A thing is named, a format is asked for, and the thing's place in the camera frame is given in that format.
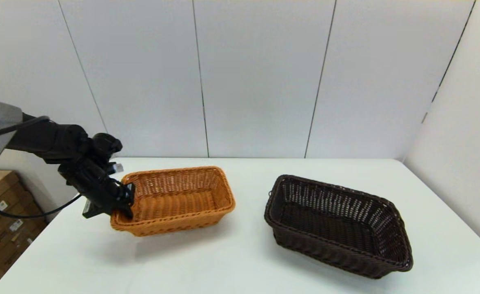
panel seam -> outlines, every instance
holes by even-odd
[[[64,15],[64,10],[62,9],[62,5],[60,3],[60,0],[57,0],[57,2],[59,3],[60,12],[62,13],[62,18],[64,19],[64,24],[66,25],[66,29],[68,30],[68,35],[70,36],[71,44],[73,45],[73,49],[75,50],[75,54],[77,56],[78,63],[80,64],[80,68],[82,70],[82,73],[84,74],[84,78],[86,80],[89,92],[91,93],[91,98],[93,98],[93,102],[95,103],[95,107],[97,108],[98,115],[100,116],[100,121],[102,121],[102,125],[104,126],[104,130],[106,130],[106,133],[107,133],[108,128],[106,127],[106,123],[104,122],[104,118],[102,117],[102,113],[100,113],[100,108],[98,107],[97,100],[95,99],[95,95],[93,95],[93,90],[91,89],[91,85],[89,84],[89,80],[87,79],[86,71],[84,70],[84,67],[82,65],[82,61],[80,60],[80,56],[78,55],[78,51],[77,51],[77,48],[75,46],[75,42],[73,41],[73,37],[71,36],[70,27],[68,26],[68,22],[66,21],[66,17]]]
[[[474,9],[474,5],[476,4],[476,0],[474,0],[472,7],[470,7],[470,12],[467,17],[467,21],[465,22],[465,25],[463,26],[462,34],[460,35],[460,38],[458,39],[458,43],[456,44],[456,47],[454,48],[454,52],[452,52],[451,59],[449,60],[449,64],[447,65],[447,68],[445,69],[445,72],[443,73],[443,76],[441,77],[440,84],[438,85],[438,89],[436,89],[436,93],[434,93],[434,97],[432,97],[432,102],[434,102],[434,99],[436,99],[436,95],[438,94],[438,91],[440,90],[441,84],[443,84],[443,80],[445,79],[445,75],[447,75],[447,71],[449,71],[449,67],[451,67],[452,60],[454,58],[454,55],[456,54],[456,51],[458,50],[458,46],[460,46],[460,42],[462,41],[463,33],[465,32],[465,29],[467,28],[468,21],[470,19],[470,15],[472,14],[472,10]]]
[[[324,62],[322,63],[322,71],[320,72],[320,80],[318,81],[318,89],[316,91],[316,99],[314,100],[313,117],[311,118],[311,126],[309,127],[309,136],[307,136],[307,145],[305,145],[304,158],[307,158],[307,150],[309,149],[309,140],[311,139],[311,131],[313,130],[314,114],[316,112],[316,104],[318,103],[318,95],[320,94],[320,85],[322,85],[322,76],[324,75],[325,58],[327,57],[327,49],[329,48],[329,41],[331,39],[331,31],[333,30],[333,22],[335,20],[335,12],[336,12],[337,1],[338,0],[335,0],[335,5],[333,6],[333,15],[331,16],[331,24],[329,26],[329,35],[327,36],[327,44],[325,45]]]
[[[203,90],[203,85],[202,85],[202,69],[200,67],[200,50],[198,48],[198,33],[197,33],[197,17],[196,17],[196,14],[195,14],[195,0],[191,0],[191,3],[193,4],[193,21],[195,22],[195,39],[197,41],[198,76],[200,78],[200,94],[201,94],[201,97],[202,97],[202,113],[204,115],[204,130],[206,131],[206,147],[207,147],[208,158],[209,158],[209,140],[208,140],[208,136],[207,136],[206,106],[204,104],[204,90]]]

label on box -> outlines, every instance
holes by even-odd
[[[10,231],[15,232],[16,230],[18,230],[20,228],[20,226],[23,223],[24,222],[20,219],[16,220],[14,223],[12,223],[12,225],[10,225]]]
[[[8,208],[8,203],[6,203],[6,201],[1,201],[0,202],[0,211],[3,212],[5,209]]]

white wall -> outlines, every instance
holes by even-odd
[[[405,164],[480,236],[480,1]]]
[[[196,0],[209,156],[302,158],[334,0]]]
[[[308,158],[404,158],[473,4],[338,0]]]
[[[207,157],[189,0],[61,0],[119,156]]]
[[[470,3],[0,0],[0,101],[107,131],[121,156],[302,157],[322,78],[307,157],[397,158]],[[402,85],[388,91],[387,80]],[[74,195],[30,154],[7,151],[0,168],[26,174],[45,209]]]

orange wicker basket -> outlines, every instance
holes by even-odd
[[[135,236],[208,227],[235,208],[225,173],[216,166],[139,171],[122,182],[135,184],[133,219],[115,211],[111,226]]]

dark brown basket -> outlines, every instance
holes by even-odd
[[[412,268],[404,222],[378,196],[291,175],[274,183],[265,219],[277,244],[379,279]]]

